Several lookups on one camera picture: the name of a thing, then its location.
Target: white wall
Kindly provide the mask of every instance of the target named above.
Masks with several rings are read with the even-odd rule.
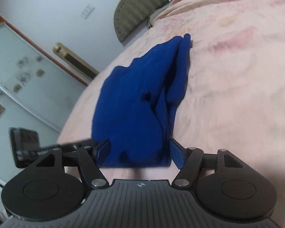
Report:
[[[118,41],[113,16],[119,1],[0,0],[0,15],[65,66],[68,65],[52,52],[56,42],[102,71],[146,31],[141,25],[133,40],[124,45]],[[88,3],[95,10],[84,20],[80,13]]]

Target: metal screw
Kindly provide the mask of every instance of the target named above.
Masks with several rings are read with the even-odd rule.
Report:
[[[94,179],[91,184],[95,187],[102,187],[106,184],[107,182],[103,179]]]
[[[189,181],[186,180],[186,179],[177,179],[174,182],[174,184],[177,185],[177,186],[180,186],[180,187],[185,187],[185,186],[189,185]]]

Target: folded blue fabric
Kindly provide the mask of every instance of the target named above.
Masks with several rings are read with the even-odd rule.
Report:
[[[93,118],[92,138],[110,139],[103,167],[169,166],[168,140],[186,93],[190,35],[156,45],[105,80]]]

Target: blue cloth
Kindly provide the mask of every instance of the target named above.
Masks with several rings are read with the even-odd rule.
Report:
[[[92,138],[110,139],[103,167],[169,166],[168,140],[186,93],[191,38],[156,45],[105,80],[93,118]]]

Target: logo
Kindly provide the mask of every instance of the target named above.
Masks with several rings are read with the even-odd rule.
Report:
[[[146,185],[145,185],[144,183],[140,182],[140,183],[137,184],[137,186],[140,187],[140,188],[143,188],[143,187],[145,187]]]

